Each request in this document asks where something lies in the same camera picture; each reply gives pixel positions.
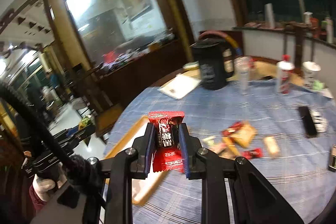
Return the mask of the left hand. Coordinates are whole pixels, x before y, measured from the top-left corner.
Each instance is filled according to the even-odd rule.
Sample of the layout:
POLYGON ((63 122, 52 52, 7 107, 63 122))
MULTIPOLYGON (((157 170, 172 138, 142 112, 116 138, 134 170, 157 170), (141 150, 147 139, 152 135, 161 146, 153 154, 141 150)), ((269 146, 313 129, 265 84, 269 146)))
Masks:
POLYGON ((33 196, 41 202, 47 202, 51 198, 49 191, 55 188, 56 184, 49 178, 41 178, 37 174, 34 176, 32 189, 33 196))

